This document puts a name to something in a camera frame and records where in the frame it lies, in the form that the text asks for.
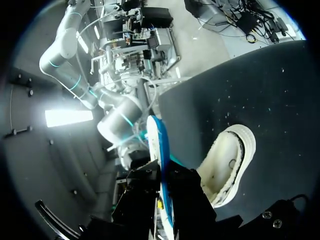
white floor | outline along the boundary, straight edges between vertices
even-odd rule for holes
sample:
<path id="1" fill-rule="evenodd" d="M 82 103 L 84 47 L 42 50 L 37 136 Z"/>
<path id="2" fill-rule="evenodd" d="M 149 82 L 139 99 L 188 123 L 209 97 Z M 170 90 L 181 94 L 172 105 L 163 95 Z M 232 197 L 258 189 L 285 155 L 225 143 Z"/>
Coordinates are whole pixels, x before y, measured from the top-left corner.
<path id="1" fill-rule="evenodd" d="M 147 7 L 167 8 L 173 17 L 175 46 L 181 60 L 170 70 L 177 77 L 193 77 L 230 59 L 221 36 L 203 29 L 186 10 L 184 0 L 148 0 Z"/>

white cable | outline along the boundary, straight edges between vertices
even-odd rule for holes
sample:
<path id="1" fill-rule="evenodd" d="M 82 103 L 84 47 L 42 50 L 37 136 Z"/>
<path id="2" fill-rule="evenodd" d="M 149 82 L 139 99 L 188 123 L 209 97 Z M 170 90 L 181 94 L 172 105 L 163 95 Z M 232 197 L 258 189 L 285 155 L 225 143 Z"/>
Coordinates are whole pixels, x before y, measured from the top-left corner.
<path id="1" fill-rule="evenodd" d="M 120 8 L 120 7 L 119 7 L 118 5 L 116 5 L 116 9 L 115 9 L 115 10 L 113 10 L 113 11 L 107 13 L 106 15 L 98 18 L 97 20 L 94 20 L 93 22 L 91 22 L 91 23 L 90 23 L 89 25 L 87 25 L 84 29 L 82 29 L 82 31 L 79 33 L 78 38 L 84 33 L 85 30 L 87 30 L 87 29 L 88 29 L 89 27 L 91 27 L 93 24 L 95 24 L 96 22 L 99 22 L 100 20 L 104 19 L 106 16 L 109 16 L 109 15 L 115 13 L 116 11 L 119 10 L 119 8 Z"/>

shoe sole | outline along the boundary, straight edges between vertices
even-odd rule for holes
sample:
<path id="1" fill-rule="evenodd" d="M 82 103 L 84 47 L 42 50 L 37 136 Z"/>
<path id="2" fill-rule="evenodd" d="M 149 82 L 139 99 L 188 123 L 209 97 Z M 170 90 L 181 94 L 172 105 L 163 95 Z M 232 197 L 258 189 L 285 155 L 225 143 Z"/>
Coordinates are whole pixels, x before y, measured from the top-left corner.
<path id="1" fill-rule="evenodd" d="M 234 184 L 230 189 L 230 192 L 227 194 L 222 203 L 212 205 L 214 208 L 222 207 L 228 204 L 232 199 L 234 199 L 238 192 L 241 178 L 245 173 L 247 167 L 251 163 L 256 152 L 256 138 L 254 133 L 248 127 L 236 124 L 228 127 L 226 130 L 224 130 L 224 132 L 233 132 L 242 140 L 244 146 L 244 157 L 239 171 L 235 177 Z"/>

black bracket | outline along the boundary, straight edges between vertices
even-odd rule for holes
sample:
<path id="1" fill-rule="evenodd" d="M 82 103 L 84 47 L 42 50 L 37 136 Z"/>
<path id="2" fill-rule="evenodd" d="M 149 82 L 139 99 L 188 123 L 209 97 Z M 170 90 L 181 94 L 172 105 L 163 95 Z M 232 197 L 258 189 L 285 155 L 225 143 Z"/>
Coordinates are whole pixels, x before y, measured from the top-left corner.
<path id="1" fill-rule="evenodd" d="M 26 132 L 31 132 L 33 130 L 32 126 L 28 126 L 26 129 L 22 129 L 22 130 L 16 130 L 16 129 L 12 129 L 12 131 L 8 134 L 6 134 L 4 136 L 4 138 L 9 138 L 9 137 L 13 137 L 16 136 L 18 134 L 22 134 L 22 133 L 26 133 Z"/>

bright light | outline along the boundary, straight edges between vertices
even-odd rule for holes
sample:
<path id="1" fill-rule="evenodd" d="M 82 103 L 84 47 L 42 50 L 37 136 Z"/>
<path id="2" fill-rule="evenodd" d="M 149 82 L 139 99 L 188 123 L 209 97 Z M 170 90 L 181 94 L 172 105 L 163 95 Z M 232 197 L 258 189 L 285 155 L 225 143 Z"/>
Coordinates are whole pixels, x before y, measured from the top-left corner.
<path id="1" fill-rule="evenodd" d="M 99 35 L 99 32 L 98 32 L 97 26 L 94 26 L 94 32 L 95 32 L 96 38 L 100 39 L 100 35 Z"/>
<path id="2" fill-rule="evenodd" d="M 91 111 L 46 110 L 45 120 L 48 128 L 93 120 Z"/>
<path id="3" fill-rule="evenodd" d="M 89 52 L 89 48 L 88 48 L 87 44 L 85 43 L 84 39 L 82 38 L 82 36 L 80 36 L 78 31 L 76 32 L 75 36 L 78 38 L 79 44 L 81 45 L 81 47 L 83 48 L 83 50 L 87 54 Z"/>

